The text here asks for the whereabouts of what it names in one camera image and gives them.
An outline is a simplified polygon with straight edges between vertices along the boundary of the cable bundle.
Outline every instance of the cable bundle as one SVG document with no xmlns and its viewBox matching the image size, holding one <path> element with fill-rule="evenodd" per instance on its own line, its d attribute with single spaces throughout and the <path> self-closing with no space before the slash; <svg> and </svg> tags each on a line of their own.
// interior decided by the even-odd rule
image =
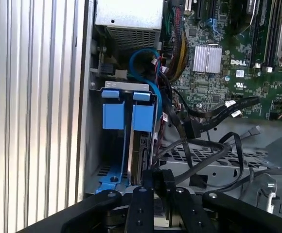
<svg viewBox="0 0 282 233">
<path fill-rule="evenodd" d="M 173 57 L 166 76 L 170 82 L 175 82 L 183 73 L 189 60 L 189 42 L 185 33 L 183 11 L 179 7 L 172 8 L 172 17 L 167 17 L 167 33 L 170 33 L 170 22 L 173 28 Z"/>
</svg>

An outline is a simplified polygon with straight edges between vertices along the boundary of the expansion slot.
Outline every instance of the expansion slot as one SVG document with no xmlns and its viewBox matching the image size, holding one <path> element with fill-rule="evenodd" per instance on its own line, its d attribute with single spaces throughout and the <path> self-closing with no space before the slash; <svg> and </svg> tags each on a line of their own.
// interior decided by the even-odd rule
<svg viewBox="0 0 282 233">
<path fill-rule="evenodd" d="M 215 5 L 217 1 L 216 0 L 210 0 L 209 1 L 209 18 L 214 18 L 215 16 Z"/>
<path fill-rule="evenodd" d="M 197 10 L 196 10 L 196 21 L 200 21 L 203 14 L 203 6 L 204 6 L 204 0 L 198 0 L 197 2 Z"/>
<path fill-rule="evenodd" d="M 282 12 L 282 0 L 273 0 L 269 12 L 269 24 L 266 40 L 266 49 L 264 54 L 264 66 L 273 67 L 276 57 L 277 38 L 279 33 L 279 24 Z"/>
</svg>

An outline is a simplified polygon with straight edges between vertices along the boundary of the silver heatsink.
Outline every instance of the silver heatsink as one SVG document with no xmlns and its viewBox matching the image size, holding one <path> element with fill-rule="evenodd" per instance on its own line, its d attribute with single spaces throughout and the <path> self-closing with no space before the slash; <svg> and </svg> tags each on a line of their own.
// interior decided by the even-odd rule
<svg viewBox="0 0 282 233">
<path fill-rule="evenodd" d="M 105 26 L 119 50 L 156 48 L 164 0 L 97 0 L 96 25 Z"/>
<path fill-rule="evenodd" d="M 195 47 L 193 71 L 200 73 L 220 72 L 222 47 L 203 46 Z"/>
</svg>

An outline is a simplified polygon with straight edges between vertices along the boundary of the ribbed metal panel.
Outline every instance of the ribbed metal panel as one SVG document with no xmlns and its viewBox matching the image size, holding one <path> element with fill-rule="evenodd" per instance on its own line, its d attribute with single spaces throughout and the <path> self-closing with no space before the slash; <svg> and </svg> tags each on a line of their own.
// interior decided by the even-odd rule
<svg viewBox="0 0 282 233">
<path fill-rule="evenodd" d="M 193 71 L 200 73 L 206 72 L 207 51 L 207 46 L 196 46 Z"/>
<path fill-rule="evenodd" d="M 82 197 L 84 6 L 85 0 L 0 0 L 0 233 Z"/>
<path fill-rule="evenodd" d="M 207 73 L 220 73 L 222 47 L 208 46 L 208 62 L 206 66 Z"/>
<path fill-rule="evenodd" d="M 196 46 L 193 71 L 200 73 L 219 73 L 222 47 Z"/>
</svg>

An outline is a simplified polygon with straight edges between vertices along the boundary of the black cable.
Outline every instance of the black cable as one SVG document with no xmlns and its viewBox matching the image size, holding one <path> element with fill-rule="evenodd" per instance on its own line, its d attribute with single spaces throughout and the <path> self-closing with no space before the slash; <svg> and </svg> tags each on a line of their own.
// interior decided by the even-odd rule
<svg viewBox="0 0 282 233">
<path fill-rule="evenodd" d="M 173 89 L 173 91 L 179 96 L 179 98 L 181 99 L 186 111 L 188 112 L 189 115 L 191 116 L 194 116 L 194 117 L 199 117 L 199 118 L 211 118 L 213 116 L 216 116 L 218 115 L 220 112 L 222 112 L 223 110 L 225 110 L 227 107 L 225 105 L 217 108 L 217 109 L 214 109 L 212 111 L 209 111 L 209 112 L 198 112 L 198 111 L 194 111 L 193 109 L 191 109 L 187 102 L 185 101 L 184 97 L 181 95 L 181 93 L 176 90 L 176 89 Z"/>
<path fill-rule="evenodd" d="M 217 161 L 218 159 L 221 159 L 222 157 L 226 156 L 227 152 L 229 151 L 228 147 L 225 146 L 224 144 L 221 144 L 218 142 L 202 141 L 202 140 L 199 140 L 199 141 L 203 142 L 202 145 L 198 144 L 199 146 L 213 147 L 213 148 L 219 149 L 220 151 L 204 159 L 203 161 L 199 162 L 198 164 L 196 164 L 195 166 L 193 166 L 192 168 L 190 168 L 183 174 L 176 176 L 175 177 L 176 184 L 179 184 L 185 181 L 186 179 L 190 178 L 192 175 L 196 174 L 197 172 L 199 172 L 201 169 L 205 168 L 209 164 L 212 164 L 213 162 Z"/>
<path fill-rule="evenodd" d="M 180 138 L 187 139 L 187 136 L 186 136 L 184 128 L 182 127 L 181 121 L 178 115 L 175 113 L 166 94 L 162 93 L 161 97 L 162 97 L 162 104 L 163 104 L 164 111 L 168 114 L 172 124 L 175 126 L 176 130 L 178 131 Z M 187 142 L 183 142 L 183 150 L 184 150 L 185 158 L 188 161 L 189 167 L 192 167 L 193 164 L 191 160 L 191 151 L 190 151 L 189 144 Z"/>
<path fill-rule="evenodd" d="M 254 180 L 254 170 L 252 167 L 249 168 L 249 184 L 247 185 L 247 187 L 242 191 L 240 197 L 239 197 L 239 200 L 242 200 L 244 199 L 244 197 L 246 196 L 252 182 Z"/>
<path fill-rule="evenodd" d="M 178 90 L 176 90 L 176 89 L 174 89 L 173 88 L 173 91 L 179 96 L 179 98 L 181 99 L 181 101 L 182 101 L 182 103 L 183 103 L 183 105 L 184 105 L 184 107 L 185 107 L 185 109 L 187 110 L 187 112 L 188 112 L 188 114 L 190 114 L 191 116 L 194 116 L 194 117 L 199 117 L 199 118 L 211 118 L 211 117 L 214 117 L 214 116 L 216 116 L 216 115 L 218 115 L 218 114 L 225 114 L 225 112 L 227 111 L 227 112 L 232 112 L 232 113 L 234 113 L 234 112 L 236 112 L 236 111 L 238 111 L 238 110 L 242 110 L 242 109 L 244 109 L 244 108 L 248 108 L 248 107 L 250 107 L 250 106 L 253 106 L 253 105 L 255 105 L 255 104 L 258 104 L 258 103 L 260 103 L 260 99 L 259 99 L 259 97 L 247 97 L 247 98 L 243 98 L 243 99 L 241 99 L 241 100 L 238 100 L 238 101 L 236 101 L 236 103 L 235 104 L 233 104 L 233 105 L 231 105 L 230 107 L 226 107 L 225 105 L 222 105 L 221 107 L 218 107 L 218 108 L 216 108 L 216 109 L 214 109 L 214 110 L 211 110 L 211 111 L 209 111 L 209 112 L 198 112 L 198 111 L 194 111 L 193 109 L 191 109 L 189 106 L 188 106 L 188 104 L 187 104 L 187 102 L 185 101 L 185 99 L 184 99 L 184 97 L 181 95 L 181 93 L 178 91 Z"/>
<path fill-rule="evenodd" d="M 250 106 L 256 105 L 258 103 L 260 103 L 259 97 L 248 97 L 248 98 L 243 98 L 241 100 L 238 100 L 235 104 L 231 105 L 228 108 L 225 108 L 215 118 L 212 118 L 209 121 L 200 123 L 199 131 L 203 133 L 205 131 L 211 130 L 214 127 L 216 127 L 218 124 L 220 124 L 224 119 L 226 119 L 232 113 L 238 110 L 242 110 L 244 108 L 248 108 Z"/>
<path fill-rule="evenodd" d="M 199 139 L 180 139 L 180 140 L 170 144 L 169 146 L 167 146 L 161 152 L 159 152 L 159 154 L 153 158 L 153 163 L 156 163 L 166 153 L 170 152 L 175 147 L 177 147 L 177 146 L 179 146 L 179 145 L 181 145 L 181 144 L 183 144 L 185 142 L 186 143 L 190 143 L 190 144 L 194 144 L 194 145 L 198 145 L 198 146 L 202 146 L 202 147 L 212 147 L 212 148 L 219 149 L 220 151 L 218 153 L 216 153 L 215 155 L 218 155 L 218 154 L 219 155 L 221 155 L 221 154 L 225 154 L 226 155 L 227 152 L 228 152 L 228 148 L 224 144 L 221 144 L 221 143 L 218 143 L 218 142 L 210 142 L 210 141 L 204 141 L 204 140 L 199 140 Z"/>
<path fill-rule="evenodd" d="M 206 133 L 207 133 L 207 138 L 208 138 L 208 141 L 210 141 L 210 142 L 211 142 L 211 140 L 210 140 L 210 134 L 209 134 L 209 131 L 207 131 Z"/>
<path fill-rule="evenodd" d="M 238 182 L 241 179 L 241 177 L 243 176 L 244 169 L 245 169 L 245 162 L 244 162 L 244 155 L 243 155 L 243 148 L 242 148 L 242 140 L 241 140 L 240 136 L 237 133 L 230 132 L 230 133 L 227 133 L 225 136 L 223 136 L 219 140 L 219 143 L 225 143 L 227 140 L 229 140 L 233 136 L 234 136 L 234 140 L 235 140 L 235 147 L 236 147 L 237 157 L 238 157 L 238 161 L 239 161 L 240 172 L 239 172 L 238 177 L 234 181 L 232 181 L 231 183 L 225 184 L 225 185 L 208 184 L 208 183 L 202 181 L 205 185 L 207 185 L 209 187 L 214 187 L 214 188 L 230 187 L 231 185 Z"/>
<path fill-rule="evenodd" d="M 262 171 L 257 171 L 257 172 L 254 173 L 254 178 L 256 178 L 257 176 L 260 176 L 262 174 L 279 176 L 279 175 L 282 175 L 282 168 L 273 168 L 273 169 L 266 169 L 266 170 L 262 170 Z M 238 188 L 239 186 L 245 184 L 248 181 L 250 181 L 250 175 L 244 177 L 243 179 L 239 180 L 237 183 L 233 184 L 230 187 L 217 189 L 216 191 L 218 191 L 218 192 L 229 192 L 229 191 L 231 191 L 235 188 Z"/>
<path fill-rule="evenodd" d="M 161 77 L 161 79 L 163 80 L 163 82 L 165 83 L 166 85 L 166 89 L 167 89 L 167 94 L 168 94 L 168 98 L 170 100 L 172 100 L 172 87 L 171 87 L 171 84 L 167 78 L 167 76 L 160 70 L 159 71 L 159 76 Z"/>
</svg>

